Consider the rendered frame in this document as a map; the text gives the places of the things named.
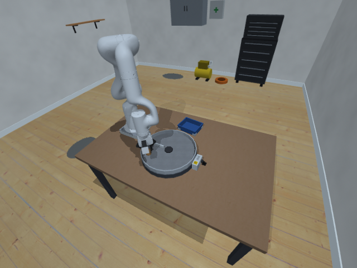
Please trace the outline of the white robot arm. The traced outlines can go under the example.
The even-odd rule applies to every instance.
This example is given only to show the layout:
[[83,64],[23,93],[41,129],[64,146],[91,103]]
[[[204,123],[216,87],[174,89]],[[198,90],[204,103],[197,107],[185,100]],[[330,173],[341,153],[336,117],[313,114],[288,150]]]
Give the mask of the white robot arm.
[[[123,104],[126,118],[124,129],[143,137],[149,134],[149,126],[159,123],[155,105],[142,95],[134,56],[139,50],[139,40],[135,35],[122,34],[105,36],[98,40],[97,48],[103,59],[114,66],[115,80],[111,86],[112,97],[116,100],[127,99]],[[150,110],[146,114],[137,105]]]

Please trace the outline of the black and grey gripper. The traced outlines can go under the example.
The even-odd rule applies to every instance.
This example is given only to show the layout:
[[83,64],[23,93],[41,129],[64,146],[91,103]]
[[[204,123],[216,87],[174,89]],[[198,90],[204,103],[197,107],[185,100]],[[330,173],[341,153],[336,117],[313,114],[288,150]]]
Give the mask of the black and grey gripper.
[[150,148],[151,148],[151,151],[152,151],[152,146],[156,143],[156,140],[154,140],[152,138],[152,135],[151,135],[150,131],[149,131],[149,134],[147,136],[140,137],[140,136],[137,135],[138,143],[137,143],[136,147],[141,149],[141,147],[142,147],[141,141],[144,141],[144,140],[146,140],[147,146],[150,145]]

